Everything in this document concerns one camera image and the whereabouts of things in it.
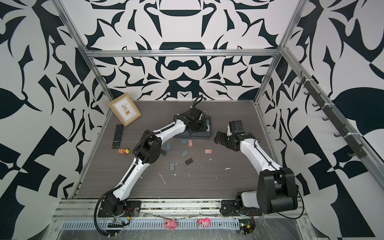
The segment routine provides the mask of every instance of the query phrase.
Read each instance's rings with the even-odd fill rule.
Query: wooden table surface
[[[191,102],[184,101],[135,101],[142,116],[124,127],[121,148],[133,149],[143,132],[156,130],[172,122],[176,113],[188,110]],[[234,197],[237,192],[256,190],[258,174],[251,162],[240,151],[235,152],[214,143],[217,131],[226,132],[228,122],[241,120],[246,132],[260,138],[260,145],[270,154],[256,111],[251,102],[201,102],[197,108],[211,116],[212,136],[208,139],[193,139],[193,147],[172,138],[171,150],[151,164],[133,187],[132,198],[222,198]],[[132,164],[133,156],[123,156],[112,149],[114,130],[121,122],[112,114],[89,169],[83,179],[77,197],[99,198],[119,183]],[[205,149],[212,149],[206,154]],[[184,161],[192,158],[193,163]],[[175,170],[169,164],[175,163]]]

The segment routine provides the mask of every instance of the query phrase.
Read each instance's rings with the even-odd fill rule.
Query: gray block
[[[181,153],[181,155],[182,155],[183,157],[185,157],[188,153],[189,153],[189,151],[186,149],[186,150],[184,150],[184,151]]]

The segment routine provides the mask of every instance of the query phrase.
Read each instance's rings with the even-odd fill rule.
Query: metal hook
[[[348,152],[347,154],[348,154],[348,156],[350,156],[350,157],[354,157],[354,156],[357,156],[357,154],[356,154],[356,153],[352,153],[352,154],[350,154],[350,153]]]

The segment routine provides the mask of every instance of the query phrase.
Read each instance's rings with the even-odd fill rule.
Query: picture frame
[[[120,97],[115,98],[108,105],[124,127],[128,126],[131,122],[141,116],[141,113],[128,93],[124,93]]]

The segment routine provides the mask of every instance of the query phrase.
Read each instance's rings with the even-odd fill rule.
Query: hook rack
[[[308,90],[305,95],[311,95],[317,104],[312,104],[314,107],[321,107],[327,118],[322,118],[324,121],[330,120],[339,132],[338,134],[333,134],[335,137],[343,137],[344,140],[353,150],[353,154],[349,156],[357,156],[358,158],[363,158],[367,156],[367,153],[359,140],[360,134],[356,132],[352,127],[349,127],[347,124],[347,119],[344,115],[337,109],[335,104],[327,97],[327,95],[321,90],[317,85],[315,80],[306,79],[301,81],[304,87]]]

